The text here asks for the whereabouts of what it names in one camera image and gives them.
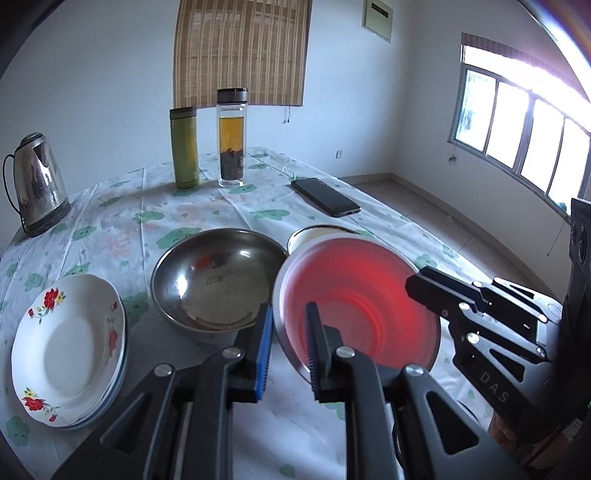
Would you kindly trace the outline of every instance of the bamboo blind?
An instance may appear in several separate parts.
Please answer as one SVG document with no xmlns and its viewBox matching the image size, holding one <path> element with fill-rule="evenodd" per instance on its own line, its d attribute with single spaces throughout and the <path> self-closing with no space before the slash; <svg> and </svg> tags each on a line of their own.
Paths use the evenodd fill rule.
<svg viewBox="0 0 591 480">
<path fill-rule="evenodd" d="M 311 0 L 181 0 L 174 107 L 216 104 L 246 87 L 251 105 L 301 106 Z"/>
</svg>

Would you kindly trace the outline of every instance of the white plate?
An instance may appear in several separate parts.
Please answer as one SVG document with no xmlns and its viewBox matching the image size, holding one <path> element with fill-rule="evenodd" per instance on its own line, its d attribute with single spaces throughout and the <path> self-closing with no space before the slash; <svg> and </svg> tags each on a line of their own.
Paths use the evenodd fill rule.
<svg viewBox="0 0 591 480">
<path fill-rule="evenodd" d="M 127 361 L 127 336 L 125 334 L 126 332 L 126 328 L 123 329 L 123 332 L 121 334 L 121 355 L 119 358 L 119 362 L 117 364 L 117 367 L 115 369 L 113 378 L 111 379 L 111 382 L 109 383 L 109 386 L 107 387 L 107 389 L 105 390 L 105 392 L 103 393 L 103 395 L 101 396 L 100 399 L 98 399 L 98 401 L 96 402 L 96 404 L 92 407 L 92 409 L 86 413 L 84 416 L 82 416 L 79 419 L 76 419 L 74 421 L 73 424 L 71 424 L 68 427 L 60 427 L 60 428 L 65 428 L 65 429 L 77 429 L 77 428 L 81 428 L 82 426 L 88 425 L 89 423 L 92 423 L 94 420 L 96 420 L 96 418 L 98 418 L 100 415 L 102 415 L 102 413 L 104 413 L 106 411 L 106 409 L 113 403 L 113 400 L 115 400 L 116 394 L 113 395 L 113 390 L 117 388 L 117 384 L 119 385 L 119 388 L 121 388 L 121 384 L 122 384 L 122 377 L 125 376 L 125 372 L 123 370 L 126 370 L 124 363 Z"/>
<path fill-rule="evenodd" d="M 117 291 L 91 274 L 59 279 L 22 317 L 12 383 L 26 412 L 52 427 L 91 413 L 121 368 L 125 312 Z"/>
<path fill-rule="evenodd" d="M 93 410 L 89 415 L 80 419 L 74 425 L 70 425 L 69 427 L 59 427 L 60 430 L 69 431 L 87 427 L 88 425 L 91 425 L 99 420 L 107 412 L 109 407 L 117 398 L 117 395 L 119 395 L 121 387 L 123 386 L 125 374 L 127 373 L 127 367 L 129 364 L 129 345 L 125 335 L 121 352 L 121 367 L 111 382 L 111 386 L 109 387 L 108 392 L 105 394 L 105 398 L 103 398 L 99 405 L 97 405 L 96 410 Z"/>
</svg>

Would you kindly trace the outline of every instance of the table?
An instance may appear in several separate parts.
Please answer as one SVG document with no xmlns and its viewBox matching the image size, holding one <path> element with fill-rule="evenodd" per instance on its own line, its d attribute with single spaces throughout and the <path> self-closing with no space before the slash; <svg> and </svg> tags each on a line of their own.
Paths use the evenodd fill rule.
<svg viewBox="0 0 591 480">
<path fill-rule="evenodd" d="M 47 479 L 88 436 L 91 427 L 62 432 L 32 420 L 12 386 L 11 348 L 18 323 L 42 289 L 64 275 L 94 273 L 109 280 L 128 311 L 129 370 L 122 398 L 161 362 L 177 368 L 205 359 L 199 347 L 172 330 L 152 304 L 149 282 L 164 251 L 190 233 L 246 228 L 282 245 L 308 225 L 332 223 L 377 238 L 419 267 L 433 265 L 463 280 L 490 281 L 483 272 L 414 224 L 356 188 L 267 148 L 250 148 L 246 184 L 217 186 L 217 156 L 201 155 L 201 186 L 177 190 L 170 162 L 143 168 L 70 195 L 72 211 L 37 238 L 13 240 L 0 261 L 0 430 L 23 465 Z M 289 187 L 318 177 L 362 206 L 333 219 Z M 432 370 L 456 399 L 487 426 L 491 407 L 453 366 L 453 342 L 441 320 L 442 339 Z M 273 344 L 267 391 L 256 405 L 237 404 L 233 424 L 235 478 L 342 480 L 345 470 L 343 404 L 321 405 Z"/>
</svg>

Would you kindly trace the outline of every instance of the red bowl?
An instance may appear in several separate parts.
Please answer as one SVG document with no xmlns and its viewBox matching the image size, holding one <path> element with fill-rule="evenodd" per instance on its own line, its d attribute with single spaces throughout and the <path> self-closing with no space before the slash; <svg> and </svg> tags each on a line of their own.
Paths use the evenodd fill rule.
<svg viewBox="0 0 591 480">
<path fill-rule="evenodd" d="M 306 243 L 281 267 L 273 290 L 275 328 L 294 368 L 308 381 L 306 304 L 345 345 L 378 364 L 430 369 L 441 338 L 439 318 L 410 299 L 404 284 L 417 269 L 380 242 L 337 233 Z"/>
</svg>

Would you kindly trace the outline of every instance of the kettle handle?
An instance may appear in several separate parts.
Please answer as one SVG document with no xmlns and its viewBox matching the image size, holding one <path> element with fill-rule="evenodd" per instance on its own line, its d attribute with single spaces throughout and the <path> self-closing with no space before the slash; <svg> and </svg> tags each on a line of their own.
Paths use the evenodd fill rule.
<svg viewBox="0 0 591 480">
<path fill-rule="evenodd" d="M 14 206 L 14 203 L 12 202 L 12 199 L 10 198 L 10 194 L 8 193 L 8 187 L 6 186 L 5 171 L 6 171 L 6 160 L 8 160 L 8 157 L 12 157 L 12 161 L 14 161 L 14 155 L 12 155 L 11 153 L 6 155 L 6 157 L 4 158 L 4 163 L 2 164 L 2 179 L 4 180 L 4 190 L 6 191 L 6 196 L 8 197 L 8 201 L 10 202 L 10 205 L 12 206 L 12 208 L 14 208 L 14 211 L 20 215 L 21 212 L 19 212 L 19 210 Z"/>
</svg>

